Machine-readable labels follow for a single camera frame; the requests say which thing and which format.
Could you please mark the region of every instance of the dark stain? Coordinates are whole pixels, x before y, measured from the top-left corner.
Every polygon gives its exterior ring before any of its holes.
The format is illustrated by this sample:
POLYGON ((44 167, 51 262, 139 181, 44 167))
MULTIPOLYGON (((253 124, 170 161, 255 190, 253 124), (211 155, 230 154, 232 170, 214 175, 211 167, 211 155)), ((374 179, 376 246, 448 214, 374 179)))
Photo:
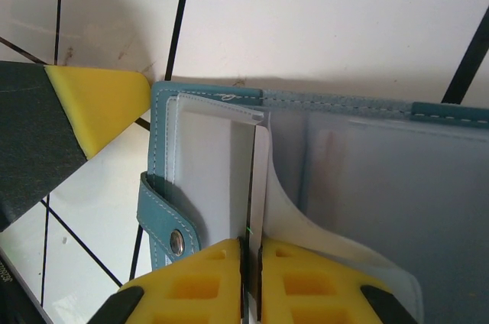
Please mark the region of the dark stain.
POLYGON ((133 41, 134 41, 134 36, 131 37, 130 41, 126 45, 124 45, 124 47, 121 50, 121 53, 119 53, 119 56, 117 57, 118 60, 122 59, 124 55, 128 55, 129 47, 131 47, 133 41))
POLYGON ((73 49, 73 47, 69 47, 68 50, 66 51, 66 54, 64 54, 64 61, 63 61, 64 66, 68 65, 68 62, 70 61, 71 58, 73 58, 74 53, 75 50, 73 49))
POLYGON ((156 63, 156 61, 154 61, 153 63, 151 63, 149 66, 146 66, 142 71, 141 73, 146 73, 148 70, 151 69, 151 67, 156 63))
POLYGON ((233 87, 245 87, 246 86, 246 79, 237 79, 233 84, 233 87))

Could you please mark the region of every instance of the teal leather edge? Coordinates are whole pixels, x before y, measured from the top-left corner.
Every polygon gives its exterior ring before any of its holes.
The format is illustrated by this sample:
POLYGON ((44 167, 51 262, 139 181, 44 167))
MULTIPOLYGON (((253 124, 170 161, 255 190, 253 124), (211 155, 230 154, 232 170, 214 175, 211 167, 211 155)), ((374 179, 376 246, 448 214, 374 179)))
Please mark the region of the teal leather edge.
POLYGON ((265 89, 262 106, 304 112, 328 112, 329 114, 362 118, 407 120, 411 115, 412 102, 265 89))
POLYGON ((489 128, 489 109, 414 102, 410 120, 471 128, 489 128))
MULTIPOLYGON (((147 173, 141 174, 139 184, 139 206, 138 221, 141 227, 158 242, 163 252, 172 261, 188 257, 200 250, 199 236, 195 226, 183 217, 177 208, 171 206, 165 199, 159 196, 147 182, 147 173), (176 256, 170 249, 170 235, 173 230, 178 230, 186 243, 183 253, 176 256)), ((155 263, 158 265, 157 254, 154 255, 155 263)))
POLYGON ((151 129, 148 150, 147 175, 141 177, 140 196, 138 200, 138 221, 141 227, 150 236, 151 263, 153 269, 165 265, 166 257, 171 261, 181 258, 200 250, 198 232, 193 224, 185 216, 184 211, 178 211, 178 206, 173 206, 171 201, 165 199, 164 170, 165 170, 165 131, 166 131, 166 108, 167 101, 179 93, 206 97, 221 102, 235 105, 259 106, 262 102, 262 92, 259 89, 243 89, 238 87, 205 86, 188 83, 155 83, 151 89, 151 129), (186 229, 178 228, 183 235, 185 248, 182 255, 177 257, 170 253, 170 233, 164 226, 174 226, 175 220, 170 213, 166 213, 164 206, 175 211, 179 220, 186 229), (190 243, 190 236, 196 237, 194 244, 190 243))

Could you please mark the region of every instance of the white tile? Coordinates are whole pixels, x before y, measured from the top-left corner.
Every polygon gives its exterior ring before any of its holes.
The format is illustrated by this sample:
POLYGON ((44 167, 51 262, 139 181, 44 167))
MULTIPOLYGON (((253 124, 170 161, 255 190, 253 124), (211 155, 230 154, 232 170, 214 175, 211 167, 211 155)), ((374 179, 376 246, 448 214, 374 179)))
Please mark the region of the white tile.
POLYGON ((51 208, 122 283, 131 269, 148 142, 149 132, 131 125, 51 193, 51 208))
POLYGON ((44 310, 55 324, 84 324, 117 285, 52 216, 47 235, 44 310))
POLYGON ((160 78, 178 0, 62 0, 60 64, 160 78))
POLYGON ((0 234, 0 246, 40 301, 46 209, 40 203, 0 234))
POLYGON ((486 8, 487 0, 187 0, 174 74, 440 101, 486 8))
POLYGON ((0 60, 30 63, 30 60, 28 60, 26 57, 23 57, 15 50, 12 50, 10 47, 6 47, 2 43, 0 43, 0 60))
POLYGON ((57 0, 0 0, 0 36, 53 62, 57 0))
POLYGON ((489 55, 484 58, 461 104, 489 108, 489 55))

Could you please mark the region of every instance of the metal snap button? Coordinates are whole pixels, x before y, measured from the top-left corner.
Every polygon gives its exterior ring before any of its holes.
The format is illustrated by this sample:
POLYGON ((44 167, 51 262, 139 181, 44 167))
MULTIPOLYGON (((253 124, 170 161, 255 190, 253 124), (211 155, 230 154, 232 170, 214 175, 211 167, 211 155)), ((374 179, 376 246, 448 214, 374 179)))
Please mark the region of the metal snap button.
POLYGON ((185 250, 185 242, 183 241, 183 236, 180 231, 172 231, 170 235, 170 248, 177 257, 183 254, 183 251, 185 250))

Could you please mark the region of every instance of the wallet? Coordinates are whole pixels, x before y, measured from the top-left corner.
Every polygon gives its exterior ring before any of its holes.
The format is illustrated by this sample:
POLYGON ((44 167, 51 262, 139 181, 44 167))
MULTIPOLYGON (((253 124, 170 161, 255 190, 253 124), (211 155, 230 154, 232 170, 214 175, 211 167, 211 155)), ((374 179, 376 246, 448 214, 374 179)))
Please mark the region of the wallet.
POLYGON ((261 188, 263 225, 250 233, 382 279, 419 323, 485 322, 489 110, 168 82, 151 91, 137 217, 153 269, 242 236, 261 188))

